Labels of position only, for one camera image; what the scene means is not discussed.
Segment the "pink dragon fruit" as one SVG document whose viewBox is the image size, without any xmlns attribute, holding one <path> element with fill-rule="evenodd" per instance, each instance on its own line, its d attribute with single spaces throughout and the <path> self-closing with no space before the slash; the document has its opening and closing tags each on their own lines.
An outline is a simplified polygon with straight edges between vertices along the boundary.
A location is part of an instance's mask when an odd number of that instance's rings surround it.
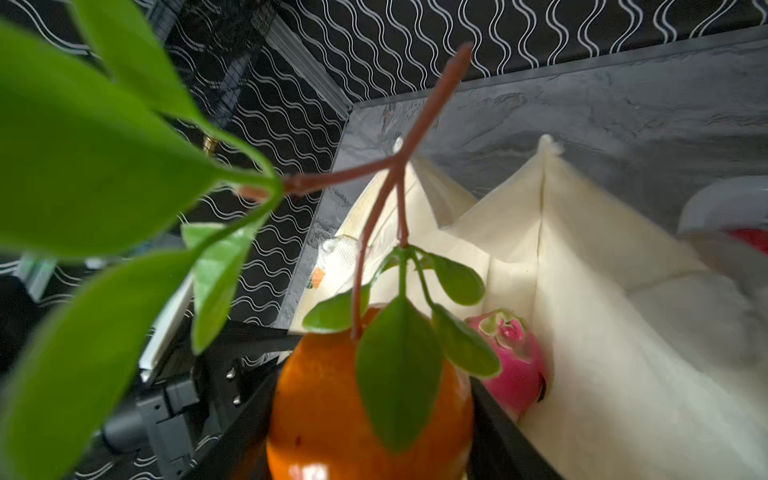
<svg viewBox="0 0 768 480">
<path fill-rule="evenodd" d="M 544 399 L 550 373 L 537 337 L 525 319 L 509 309 L 469 317 L 465 322 L 497 354 L 502 370 L 482 381 L 502 409 L 519 422 L 527 410 Z"/>
</svg>

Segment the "cream canvas grocery bag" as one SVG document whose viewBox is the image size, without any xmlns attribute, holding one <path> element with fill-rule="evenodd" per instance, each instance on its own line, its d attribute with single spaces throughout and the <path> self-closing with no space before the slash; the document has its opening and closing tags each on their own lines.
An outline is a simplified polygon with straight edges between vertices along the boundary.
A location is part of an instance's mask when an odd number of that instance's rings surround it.
<svg viewBox="0 0 768 480">
<path fill-rule="evenodd" d="M 461 318 L 521 316 L 552 372 L 522 418 L 569 479 L 763 479 L 767 298 L 563 160 L 549 136 L 476 200 L 429 162 L 406 171 L 411 242 L 471 267 Z"/>
</svg>

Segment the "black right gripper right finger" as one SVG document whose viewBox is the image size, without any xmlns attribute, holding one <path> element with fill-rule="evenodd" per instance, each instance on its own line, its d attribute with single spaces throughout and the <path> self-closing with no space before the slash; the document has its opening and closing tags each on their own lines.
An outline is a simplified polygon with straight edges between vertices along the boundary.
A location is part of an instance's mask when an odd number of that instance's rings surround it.
<svg viewBox="0 0 768 480">
<path fill-rule="evenodd" d="M 478 379 L 471 379 L 471 388 L 474 431 L 468 478 L 562 479 Z"/>
</svg>

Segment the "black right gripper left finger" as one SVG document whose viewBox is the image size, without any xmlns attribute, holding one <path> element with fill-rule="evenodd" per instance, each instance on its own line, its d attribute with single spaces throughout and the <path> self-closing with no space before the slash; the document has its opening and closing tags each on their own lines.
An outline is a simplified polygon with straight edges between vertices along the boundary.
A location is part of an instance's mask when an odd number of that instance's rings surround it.
<svg viewBox="0 0 768 480">
<path fill-rule="evenodd" d="M 234 423 L 183 479 L 272 479 L 266 444 L 282 365 L 256 370 L 255 390 Z"/>
</svg>

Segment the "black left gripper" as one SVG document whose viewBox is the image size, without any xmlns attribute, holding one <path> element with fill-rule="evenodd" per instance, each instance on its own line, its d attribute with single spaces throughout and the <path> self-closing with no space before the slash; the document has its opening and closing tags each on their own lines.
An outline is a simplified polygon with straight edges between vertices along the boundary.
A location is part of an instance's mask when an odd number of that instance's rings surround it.
<svg viewBox="0 0 768 480">
<path fill-rule="evenodd" d="M 293 350 L 300 336 L 249 323 L 229 323 L 199 356 L 189 341 L 171 346 L 157 370 L 136 387 L 98 432 L 108 460 L 148 449 L 166 479 L 183 479 L 234 423 L 256 386 L 246 357 Z"/>
</svg>

